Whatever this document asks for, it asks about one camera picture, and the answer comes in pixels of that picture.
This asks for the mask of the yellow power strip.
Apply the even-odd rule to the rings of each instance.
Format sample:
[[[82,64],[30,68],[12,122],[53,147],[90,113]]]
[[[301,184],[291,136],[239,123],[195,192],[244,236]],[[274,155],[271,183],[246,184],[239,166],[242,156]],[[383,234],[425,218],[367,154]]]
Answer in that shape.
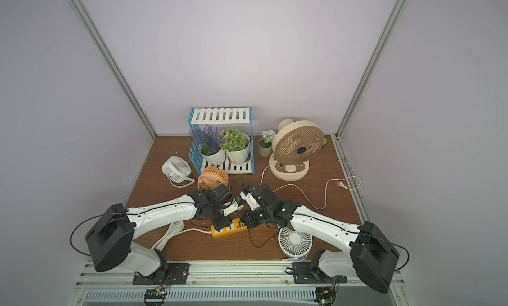
[[[215,229],[215,227],[212,225],[210,232],[214,238],[220,238],[233,235],[236,233],[245,232],[247,230],[248,230],[247,226],[240,221],[240,218],[237,218],[232,220],[229,226],[222,229]]]

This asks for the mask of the black usb cable orange fan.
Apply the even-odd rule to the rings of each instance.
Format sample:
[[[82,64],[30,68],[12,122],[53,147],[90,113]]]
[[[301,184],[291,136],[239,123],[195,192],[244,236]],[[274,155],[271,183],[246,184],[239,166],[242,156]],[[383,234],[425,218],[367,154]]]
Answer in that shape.
[[[245,195],[254,191],[254,187],[245,183],[243,176],[229,182],[229,189],[234,196],[240,196],[241,193]]]

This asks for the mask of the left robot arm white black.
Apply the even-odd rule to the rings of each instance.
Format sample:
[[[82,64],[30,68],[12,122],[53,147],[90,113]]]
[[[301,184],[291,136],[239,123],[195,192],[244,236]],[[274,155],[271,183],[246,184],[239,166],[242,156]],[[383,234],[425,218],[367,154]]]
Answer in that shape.
[[[161,250],[147,249],[135,239],[178,221],[210,220],[215,228],[224,228],[238,208],[238,200],[223,184],[143,208],[114,204],[95,216],[95,224],[86,233],[87,256],[96,272],[120,267],[132,270],[150,284],[162,284],[169,280],[171,270]]]

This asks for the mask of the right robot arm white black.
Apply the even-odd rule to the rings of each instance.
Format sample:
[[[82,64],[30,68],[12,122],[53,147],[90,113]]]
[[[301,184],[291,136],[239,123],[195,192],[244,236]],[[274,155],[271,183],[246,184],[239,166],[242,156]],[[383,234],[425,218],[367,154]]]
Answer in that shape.
[[[341,262],[334,252],[325,250],[317,258],[322,273],[329,277],[355,276],[374,291],[388,293],[394,274],[400,270],[397,249],[403,246],[389,241],[374,223],[334,220],[293,200],[281,200],[266,184],[244,188],[240,198],[250,207],[241,217],[247,228],[268,223],[325,241],[349,257]]]

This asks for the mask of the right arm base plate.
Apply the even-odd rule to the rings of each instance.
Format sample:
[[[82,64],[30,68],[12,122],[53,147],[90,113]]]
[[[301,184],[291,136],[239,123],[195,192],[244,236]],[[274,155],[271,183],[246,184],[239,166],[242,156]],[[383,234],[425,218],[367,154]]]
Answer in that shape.
[[[295,284],[346,284],[346,276],[330,277],[312,262],[295,262],[285,272],[293,276]]]

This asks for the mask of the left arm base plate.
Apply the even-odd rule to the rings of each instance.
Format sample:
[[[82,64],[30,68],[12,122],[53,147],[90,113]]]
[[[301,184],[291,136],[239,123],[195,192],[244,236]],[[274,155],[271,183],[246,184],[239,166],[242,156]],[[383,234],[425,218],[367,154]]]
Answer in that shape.
[[[139,272],[134,273],[133,285],[185,285],[190,269],[189,263],[163,264],[153,274],[143,276]]]

